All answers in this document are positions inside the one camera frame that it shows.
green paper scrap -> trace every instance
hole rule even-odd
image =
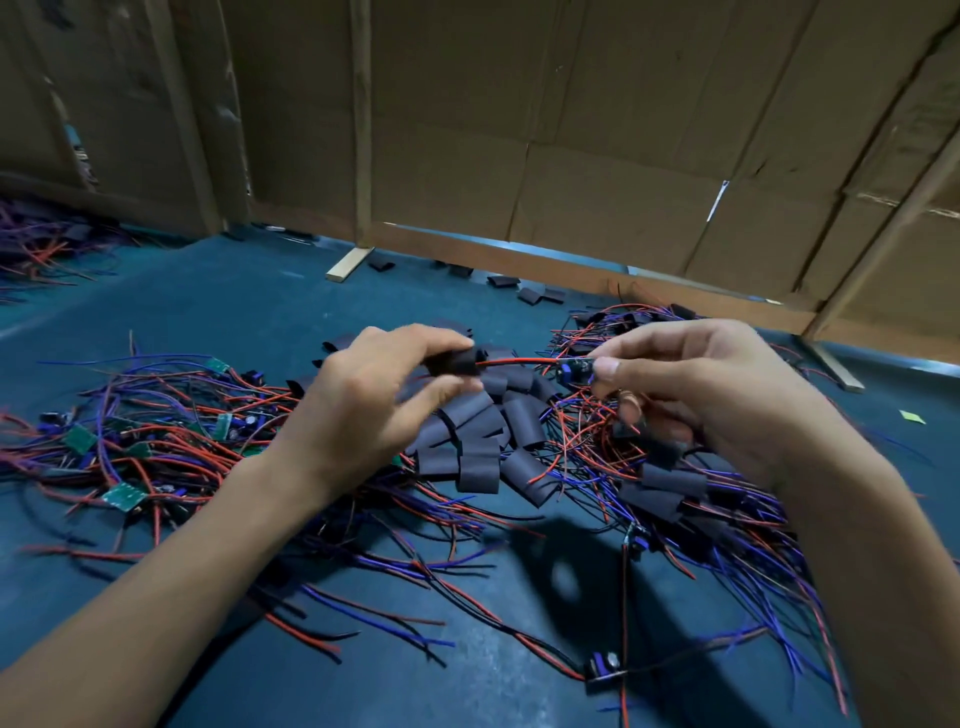
[[[124,513],[130,513],[146,497],[145,492],[130,483],[117,483],[104,493],[104,502]]]
[[[227,369],[230,368],[230,365],[226,361],[221,361],[220,359],[209,358],[206,360],[204,366],[212,369],[218,375],[225,374]]]
[[[218,443],[222,443],[227,439],[227,435],[230,432],[230,425],[233,424],[233,415],[229,412],[224,412],[222,415],[217,415],[217,424],[213,427],[213,439]]]
[[[97,442],[97,436],[82,425],[73,425],[63,436],[63,444],[78,455],[85,455]]]
[[[924,420],[924,418],[921,417],[920,415],[915,415],[913,412],[906,412],[905,410],[901,410],[900,414],[903,416],[905,420],[909,420],[912,423],[920,423],[921,425],[926,425],[926,421]]]

hand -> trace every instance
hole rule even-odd
[[[274,441],[255,457],[269,463],[264,472],[277,487],[294,489],[319,510],[412,443],[435,409],[483,388],[475,377],[438,376],[396,403],[401,385],[424,357],[472,344],[456,331],[420,324],[393,331],[365,328],[349,349],[326,359]]]
[[[648,324],[591,356],[598,396],[646,396],[627,398],[621,408],[636,402],[665,439],[689,441],[691,428],[701,427],[758,485],[777,488],[811,466],[882,461],[827,398],[738,321]]]

left hand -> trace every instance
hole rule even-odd
[[[274,441],[255,457],[277,488],[293,489],[319,510],[412,443],[435,409],[483,389],[476,377],[444,375],[396,403],[403,382],[426,356],[472,345],[456,331],[421,324],[365,328],[348,349],[326,359]]]

right hand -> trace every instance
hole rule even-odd
[[[655,434],[708,444],[755,484],[777,490],[799,472],[886,461],[817,389],[739,321],[655,323],[591,356],[594,392],[645,396]]]

cardboard wall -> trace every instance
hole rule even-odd
[[[940,36],[884,119],[803,281],[826,298],[960,125],[960,28]],[[960,170],[906,230],[845,313],[925,334],[960,336]]]
[[[348,0],[0,3],[15,13],[0,90],[18,102],[0,119],[4,173],[80,186],[49,78],[100,181],[89,205],[196,234],[270,211],[352,237]],[[813,308],[960,120],[957,14],[956,0],[372,0],[373,220]],[[948,260],[960,173],[935,206],[909,237]],[[878,277],[923,288],[936,270],[911,259]],[[929,306],[868,286],[851,315],[956,333]]]
[[[955,5],[374,0],[373,219],[822,293],[804,274]],[[254,198],[351,220],[348,0],[223,7]]]
[[[0,10],[11,8],[0,5]],[[27,38],[9,15],[0,27],[0,98],[3,171],[79,187],[76,161],[53,97]]]
[[[3,0],[2,9],[0,84],[17,102],[0,121],[3,186],[175,232],[220,230],[167,4]],[[81,183],[64,121],[88,154],[93,188]]]

